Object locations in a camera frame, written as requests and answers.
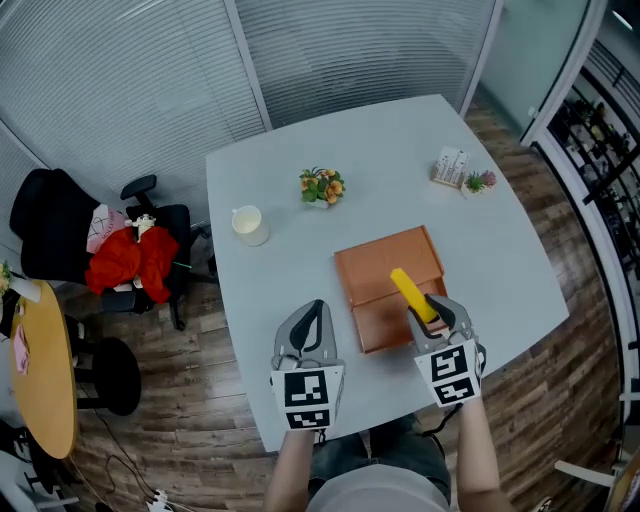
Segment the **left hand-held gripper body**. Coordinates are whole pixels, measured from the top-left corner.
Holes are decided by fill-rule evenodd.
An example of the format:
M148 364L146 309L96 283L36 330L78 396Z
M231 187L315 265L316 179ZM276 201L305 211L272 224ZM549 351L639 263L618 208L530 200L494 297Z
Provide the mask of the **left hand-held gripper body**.
M344 387L341 359L299 359L276 355L270 384L288 431L323 431L334 426Z

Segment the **yellow knife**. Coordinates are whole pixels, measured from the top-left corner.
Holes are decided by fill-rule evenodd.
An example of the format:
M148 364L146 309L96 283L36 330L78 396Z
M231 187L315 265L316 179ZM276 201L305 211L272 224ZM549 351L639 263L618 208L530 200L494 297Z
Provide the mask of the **yellow knife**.
M422 322L428 324L438 317L436 310L426 300L425 294L403 269L393 269L390 278Z

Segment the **orange box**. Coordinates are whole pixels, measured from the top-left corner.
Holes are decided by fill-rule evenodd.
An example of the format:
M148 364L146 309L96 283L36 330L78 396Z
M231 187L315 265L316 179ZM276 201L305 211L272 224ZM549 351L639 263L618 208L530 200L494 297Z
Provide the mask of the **orange box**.
M445 296L444 267L419 226L334 254L336 269L365 354L412 341L409 304L391 279L400 268L423 294Z

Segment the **person's right forearm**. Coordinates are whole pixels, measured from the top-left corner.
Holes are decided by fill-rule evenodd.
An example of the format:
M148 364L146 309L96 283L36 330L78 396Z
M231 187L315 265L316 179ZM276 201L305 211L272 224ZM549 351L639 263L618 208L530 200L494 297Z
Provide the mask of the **person's right forearm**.
M496 452L480 397L459 412L456 485L461 512L486 512L501 491Z

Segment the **person's dark trousers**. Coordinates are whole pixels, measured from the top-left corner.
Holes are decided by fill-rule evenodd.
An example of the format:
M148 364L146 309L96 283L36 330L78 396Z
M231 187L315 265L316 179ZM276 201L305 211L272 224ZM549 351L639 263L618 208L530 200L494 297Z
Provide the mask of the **person's dark trousers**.
M328 441L313 449L309 496L331 479L368 466L386 465L412 471L429 480L447 501L451 500L451 478L444 451L434 436L417 433L417 418L408 414L369 430L370 446L360 434Z

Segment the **white cup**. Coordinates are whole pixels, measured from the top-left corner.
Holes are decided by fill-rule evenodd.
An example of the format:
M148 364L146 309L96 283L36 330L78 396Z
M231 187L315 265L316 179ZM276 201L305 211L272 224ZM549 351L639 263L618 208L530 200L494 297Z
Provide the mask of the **white cup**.
M235 234L247 246L260 246L269 238L269 227L256 206L247 205L233 209L231 225Z

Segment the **person's white shirt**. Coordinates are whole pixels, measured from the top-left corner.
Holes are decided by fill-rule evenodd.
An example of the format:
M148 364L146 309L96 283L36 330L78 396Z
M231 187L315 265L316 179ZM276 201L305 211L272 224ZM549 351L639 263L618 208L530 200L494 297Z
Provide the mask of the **person's white shirt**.
M328 480L306 512L450 512L450 505L427 478L374 464Z

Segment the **small succulent pot plant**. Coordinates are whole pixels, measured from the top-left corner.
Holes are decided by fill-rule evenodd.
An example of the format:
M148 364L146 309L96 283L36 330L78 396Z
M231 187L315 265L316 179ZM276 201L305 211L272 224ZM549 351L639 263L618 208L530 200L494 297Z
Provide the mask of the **small succulent pot plant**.
M494 172L472 172L465 175L460 190L465 198L470 198L491 191L496 184L497 177Z

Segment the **floral card holder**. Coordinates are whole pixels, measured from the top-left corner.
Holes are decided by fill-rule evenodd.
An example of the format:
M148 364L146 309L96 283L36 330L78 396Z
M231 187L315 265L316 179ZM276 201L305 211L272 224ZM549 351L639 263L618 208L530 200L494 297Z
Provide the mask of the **floral card holder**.
M435 183L460 189L469 161L468 152L444 146L432 166L430 178Z

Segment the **black round stool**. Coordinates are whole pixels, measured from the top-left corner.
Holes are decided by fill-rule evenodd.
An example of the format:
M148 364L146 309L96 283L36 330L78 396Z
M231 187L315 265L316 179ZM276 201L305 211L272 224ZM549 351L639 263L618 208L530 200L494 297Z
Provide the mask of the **black round stool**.
M132 414L141 398L141 374L125 342L108 337L99 342L75 341L73 355L90 355L91 368L75 368L77 384L93 384L95 398L78 398L77 408L107 409L117 416Z

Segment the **black metal railing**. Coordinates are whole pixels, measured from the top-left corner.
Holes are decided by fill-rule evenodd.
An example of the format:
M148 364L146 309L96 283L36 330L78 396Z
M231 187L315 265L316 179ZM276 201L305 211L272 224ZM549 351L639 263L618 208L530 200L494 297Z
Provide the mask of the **black metal railing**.
M611 239L640 349L640 82L596 40L548 129Z

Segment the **round wooden table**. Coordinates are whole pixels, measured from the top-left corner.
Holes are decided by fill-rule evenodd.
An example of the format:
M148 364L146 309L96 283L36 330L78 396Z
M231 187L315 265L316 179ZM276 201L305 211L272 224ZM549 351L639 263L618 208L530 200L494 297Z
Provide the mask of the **round wooden table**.
M72 452L78 431L76 387L66 321L51 285L34 282L41 290L38 302L19 298L11 332L18 329L29 349L27 372L17 370L10 351L13 396L32 437L51 457Z

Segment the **white vase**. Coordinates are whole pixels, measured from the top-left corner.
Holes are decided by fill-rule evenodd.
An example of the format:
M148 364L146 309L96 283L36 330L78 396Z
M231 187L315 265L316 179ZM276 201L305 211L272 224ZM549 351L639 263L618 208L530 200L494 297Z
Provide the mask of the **white vase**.
M19 276L12 276L9 282L9 287L21 297L24 297L31 302L40 302L42 289L35 281Z

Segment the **pink sticky paper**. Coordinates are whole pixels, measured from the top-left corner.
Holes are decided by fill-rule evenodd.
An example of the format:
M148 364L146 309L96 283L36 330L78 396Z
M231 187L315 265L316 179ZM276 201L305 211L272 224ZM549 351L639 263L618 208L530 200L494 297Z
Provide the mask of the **pink sticky paper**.
M26 340L24 328L19 324L13 336L13 349L16 368L19 374L27 375L29 369L30 351Z

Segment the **frosted glass door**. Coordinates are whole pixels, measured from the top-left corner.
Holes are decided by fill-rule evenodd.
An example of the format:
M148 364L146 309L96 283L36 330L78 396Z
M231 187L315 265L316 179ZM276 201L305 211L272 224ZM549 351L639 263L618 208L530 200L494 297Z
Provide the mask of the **frosted glass door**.
M503 0L480 90L518 138L556 82L588 5L589 0Z

